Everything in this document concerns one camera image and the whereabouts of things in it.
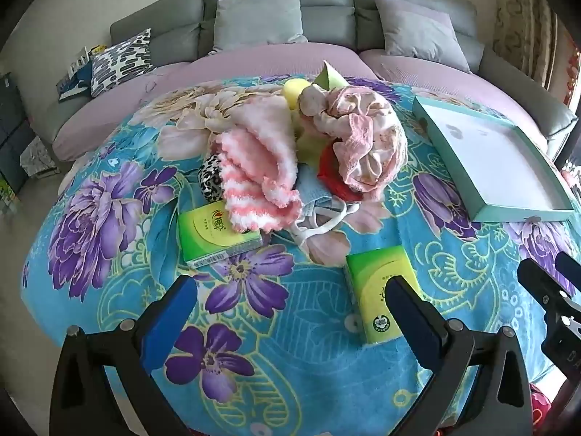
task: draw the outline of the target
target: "pink striped towel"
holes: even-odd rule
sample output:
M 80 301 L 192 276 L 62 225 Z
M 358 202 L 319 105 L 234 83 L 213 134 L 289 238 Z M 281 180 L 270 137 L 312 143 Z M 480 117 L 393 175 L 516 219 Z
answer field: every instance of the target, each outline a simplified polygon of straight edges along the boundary
M 300 216 L 287 101 L 257 97 L 230 110 L 234 127 L 216 138 L 224 201 L 234 230 L 278 231 Z

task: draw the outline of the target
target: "leopard print fabric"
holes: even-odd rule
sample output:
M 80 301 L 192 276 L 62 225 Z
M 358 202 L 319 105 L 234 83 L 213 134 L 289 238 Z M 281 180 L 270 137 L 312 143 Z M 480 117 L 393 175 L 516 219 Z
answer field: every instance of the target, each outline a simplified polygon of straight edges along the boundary
M 208 157 L 198 171 L 198 182 L 204 198 L 210 203 L 221 200 L 224 195 L 220 178 L 220 159 L 218 154 Z
M 123 82 L 153 70 L 149 40 L 151 29 L 115 44 L 93 59 L 91 96 L 94 98 Z

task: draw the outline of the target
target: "white strap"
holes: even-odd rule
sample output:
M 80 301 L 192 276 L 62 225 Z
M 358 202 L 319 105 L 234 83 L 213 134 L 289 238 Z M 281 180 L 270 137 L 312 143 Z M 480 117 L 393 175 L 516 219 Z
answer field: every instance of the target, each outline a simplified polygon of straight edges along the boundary
M 301 216 L 294 224 L 290 226 L 289 232 L 291 233 L 298 247 L 302 247 L 304 242 L 311 236 L 328 233 L 330 230 L 335 228 L 341 221 L 343 221 L 345 216 L 358 211 L 360 203 L 351 203 L 350 205 L 347 205 L 345 201 L 342 200 L 341 198 L 333 196 L 331 206 L 335 207 L 335 205 L 339 205 L 338 208 L 340 208 L 341 210 L 336 211 L 322 206 L 316 206 L 313 210 L 313 214 L 310 215 L 308 218 L 310 228 L 298 226 L 301 222 L 305 221 L 306 218 L 304 218 L 304 216 Z M 318 214 L 330 218 L 329 221 L 327 221 L 324 224 L 321 224 L 320 226 L 317 225 Z

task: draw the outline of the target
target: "pink cloth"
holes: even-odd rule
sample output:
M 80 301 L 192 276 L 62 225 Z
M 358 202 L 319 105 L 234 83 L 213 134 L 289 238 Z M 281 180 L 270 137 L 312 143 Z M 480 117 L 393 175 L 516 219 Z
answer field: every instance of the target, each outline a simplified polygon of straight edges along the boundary
M 328 92 L 315 84 L 298 101 L 316 129 L 341 139 L 333 151 L 345 185 L 365 200 L 381 201 L 385 186 L 407 164 L 407 138 L 389 102 L 368 87 Z
M 257 97 L 230 111 L 235 127 L 216 138 L 224 201 L 234 230 L 278 231 L 300 216 L 292 187 L 297 160 L 291 112 L 278 95 Z
M 543 152 L 547 152 L 547 139 L 531 115 L 500 88 L 483 78 L 436 62 L 413 57 L 386 56 L 385 51 L 379 49 L 362 52 L 360 57 L 383 80 L 445 93 L 498 110 L 519 126 Z M 417 94 L 429 96 L 422 92 Z
M 161 94 L 200 82 L 233 77 L 268 77 L 269 75 L 321 72 L 323 60 L 344 77 L 377 79 L 355 52 L 342 46 L 307 42 L 304 44 L 269 44 L 234 51 L 223 51 L 192 62 L 167 77 L 150 94 Z
M 52 144 L 56 156 L 72 161 L 101 146 L 124 118 L 149 99 L 148 92 L 160 80 L 187 65 L 190 64 L 180 62 L 158 67 L 91 100 L 60 128 Z

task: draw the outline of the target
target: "yellow sponge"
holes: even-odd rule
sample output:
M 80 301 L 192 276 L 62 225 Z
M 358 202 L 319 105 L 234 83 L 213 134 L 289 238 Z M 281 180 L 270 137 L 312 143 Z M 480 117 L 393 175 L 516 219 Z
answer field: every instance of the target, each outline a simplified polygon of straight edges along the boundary
M 291 110 L 297 109 L 298 96 L 310 86 L 311 83 L 304 78 L 291 78 L 283 86 L 283 97 L 286 98 Z

